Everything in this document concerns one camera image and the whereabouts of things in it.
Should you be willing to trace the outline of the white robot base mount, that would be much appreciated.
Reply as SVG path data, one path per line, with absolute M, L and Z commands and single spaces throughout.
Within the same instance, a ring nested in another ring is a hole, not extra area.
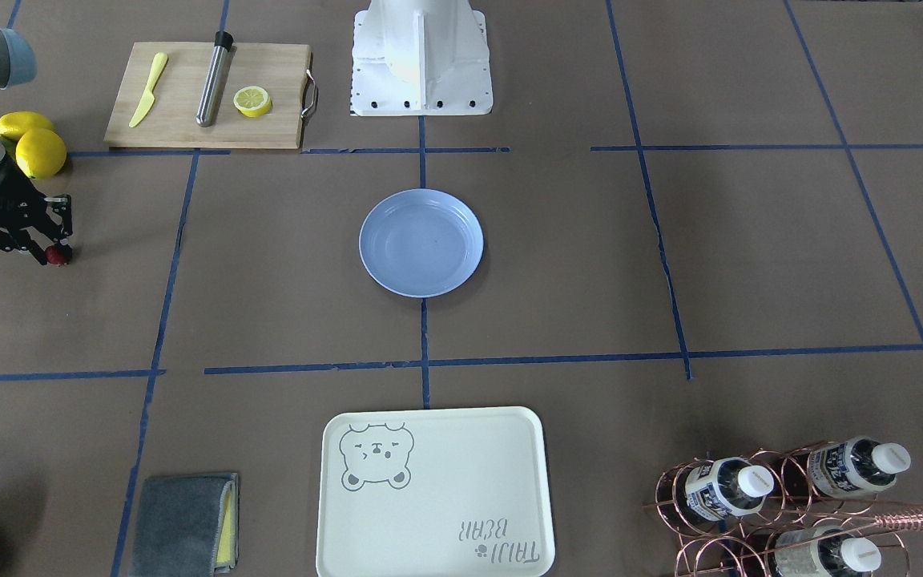
M 487 22 L 469 1 L 373 1 L 354 15 L 349 113 L 487 115 Z

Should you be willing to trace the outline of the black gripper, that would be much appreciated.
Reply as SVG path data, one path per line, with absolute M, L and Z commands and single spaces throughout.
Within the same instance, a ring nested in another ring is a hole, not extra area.
M 56 244 L 67 244 L 73 234 L 72 197 L 41 193 L 12 159 L 0 162 L 0 251 L 29 253 L 47 265 L 46 252 L 30 231 L 52 238 L 52 212 L 59 217 Z

